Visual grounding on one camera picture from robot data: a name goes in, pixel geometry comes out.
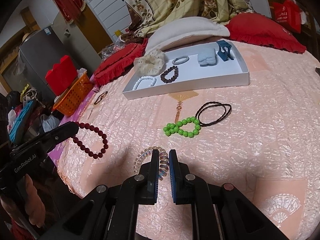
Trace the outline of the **person's left hand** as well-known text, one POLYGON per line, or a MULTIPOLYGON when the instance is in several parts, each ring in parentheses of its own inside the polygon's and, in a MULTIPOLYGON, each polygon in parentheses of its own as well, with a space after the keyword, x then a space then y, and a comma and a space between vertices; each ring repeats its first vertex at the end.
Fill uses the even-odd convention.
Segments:
MULTIPOLYGON (((46 210, 43 202, 37 194, 37 189, 33 185, 33 181, 28 174, 24 177, 24 187, 26 195, 24 198, 25 212, 28 215, 30 224, 36 225, 38 228, 44 225, 46 210)), ((25 229, 18 216, 18 209, 15 202, 5 195, 1 196, 1 205, 13 221, 20 227, 25 229)))

